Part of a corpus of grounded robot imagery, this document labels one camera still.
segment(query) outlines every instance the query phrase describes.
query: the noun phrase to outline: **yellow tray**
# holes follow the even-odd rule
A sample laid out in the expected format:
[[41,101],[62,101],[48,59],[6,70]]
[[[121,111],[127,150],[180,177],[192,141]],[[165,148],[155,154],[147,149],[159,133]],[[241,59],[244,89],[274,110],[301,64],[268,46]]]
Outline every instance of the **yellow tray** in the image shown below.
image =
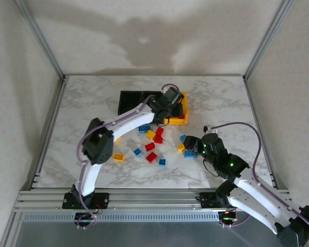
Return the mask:
[[[184,98],[182,100],[184,118],[171,117],[169,119],[170,125],[185,125],[187,123],[187,116],[189,114],[189,110],[187,108],[187,95],[186,92],[182,92],[182,94],[184,95]],[[164,124],[168,124],[167,118],[164,120]]]

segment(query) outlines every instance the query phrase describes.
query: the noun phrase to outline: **lego brick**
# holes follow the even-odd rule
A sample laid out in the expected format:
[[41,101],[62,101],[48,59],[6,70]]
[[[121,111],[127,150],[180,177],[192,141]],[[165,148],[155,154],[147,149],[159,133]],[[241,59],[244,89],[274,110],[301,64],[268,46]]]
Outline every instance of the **lego brick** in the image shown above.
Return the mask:
[[180,140],[181,140],[182,143],[184,143],[185,135],[180,136]]
[[164,139],[158,135],[156,135],[154,138],[153,138],[153,141],[155,143],[158,143],[158,144],[162,144],[164,142]]
[[161,128],[161,127],[157,128],[156,136],[162,137],[163,133],[164,133],[164,129],[163,128]]
[[133,152],[137,157],[140,157],[142,155],[142,151],[139,148],[136,148]]
[[139,132],[140,133],[147,133],[149,130],[151,130],[150,125],[139,126]]
[[119,161],[119,162],[123,162],[124,161],[124,158],[125,158],[125,155],[123,155],[122,153],[115,153],[113,154],[113,157],[112,157],[115,161]]
[[157,158],[157,155],[154,152],[151,152],[147,157],[147,161],[149,161],[149,163],[151,163],[152,161],[154,161]]
[[146,137],[148,137],[150,140],[153,140],[155,136],[156,134],[152,130],[149,130],[148,133],[146,133]]
[[185,149],[184,144],[181,143],[181,144],[179,145],[178,151],[179,151],[179,152],[182,152],[184,149]]
[[198,154],[185,150],[184,157],[185,158],[196,158],[196,157],[198,157]]
[[145,150],[150,151],[150,150],[154,149],[155,147],[156,146],[155,146],[154,143],[149,143],[149,144],[145,145]]
[[165,158],[160,158],[159,159],[159,166],[166,167],[166,159]]

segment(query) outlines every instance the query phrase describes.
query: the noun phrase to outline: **metal corner post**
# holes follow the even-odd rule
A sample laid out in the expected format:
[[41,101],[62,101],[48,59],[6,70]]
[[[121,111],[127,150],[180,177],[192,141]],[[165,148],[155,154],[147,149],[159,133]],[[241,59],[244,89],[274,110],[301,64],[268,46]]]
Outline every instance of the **metal corner post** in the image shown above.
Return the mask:
[[249,78],[251,77],[252,73],[254,72],[255,68],[257,67],[259,61],[263,57],[266,49],[268,48],[268,45],[270,44],[274,34],[277,32],[278,28],[280,27],[283,19],[285,18],[286,14],[288,13],[291,4],[293,0],[282,0],[273,20],[271,21],[264,37],[262,38],[262,41],[257,48],[250,64],[248,65],[244,80],[247,82]]
[[49,60],[51,66],[55,70],[56,74],[61,79],[64,79],[63,71],[62,71],[60,65],[58,64],[52,50],[50,49],[47,41],[45,40],[45,37],[40,30],[40,27],[37,25],[32,13],[31,13],[29,6],[25,2],[25,0],[14,0],[14,1],[17,5],[19,11],[21,12],[24,20],[26,21],[27,25],[31,29],[34,37],[38,41],[42,51],[45,53],[45,55],[46,55],[47,59]]

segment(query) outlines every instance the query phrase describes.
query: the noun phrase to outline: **white marble surface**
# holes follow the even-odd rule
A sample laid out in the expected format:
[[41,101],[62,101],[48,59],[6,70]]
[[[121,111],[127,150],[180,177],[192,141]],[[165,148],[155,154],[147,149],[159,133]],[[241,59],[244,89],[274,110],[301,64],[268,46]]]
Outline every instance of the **white marble surface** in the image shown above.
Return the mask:
[[[164,127],[164,144],[153,151],[166,159],[167,167],[145,160],[144,145],[149,143],[137,129],[127,133],[114,145],[114,152],[125,154],[125,161],[113,159],[101,168],[96,187],[107,188],[202,188],[218,187],[223,179],[210,175],[202,158],[185,159],[177,152],[183,134],[203,136],[204,125],[231,121],[254,124],[253,115],[241,77],[171,77],[171,76],[71,76],[68,80],[37,187],[70,187],[79,177],[80,164],[76,147],[89,122],[117,115],[121,90],[160,90],[166,83],[176,84],[188,94],[189,119],[184,126]],[[229,152],[252,164],[258,148],[256,135],[243,126],[218,130]],[[133,150],[140,148],[142,157]],[[258,174],[271,184],[263,153],[257,164]]]

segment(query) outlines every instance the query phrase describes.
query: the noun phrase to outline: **yellow lego brick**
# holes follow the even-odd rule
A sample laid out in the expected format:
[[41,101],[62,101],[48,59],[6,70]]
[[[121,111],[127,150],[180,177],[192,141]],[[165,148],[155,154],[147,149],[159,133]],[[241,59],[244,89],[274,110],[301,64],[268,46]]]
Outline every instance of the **yellow lego brick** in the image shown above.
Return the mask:
[[112,157],[115,161],[119,161],[119,162],[123,162],[125,155],[123,155],[122,153],[115,153]]
[[152,140],[156,136],[156,133],[154,133],[152,130],[149,130],[148,133],[146,133],[146,137],[148,137],[150,140]]
[[184,149],[185,149],[184,144],[181,143],[181,144],[179,145],[178,151],[179,151],[179,152],[182,152]]

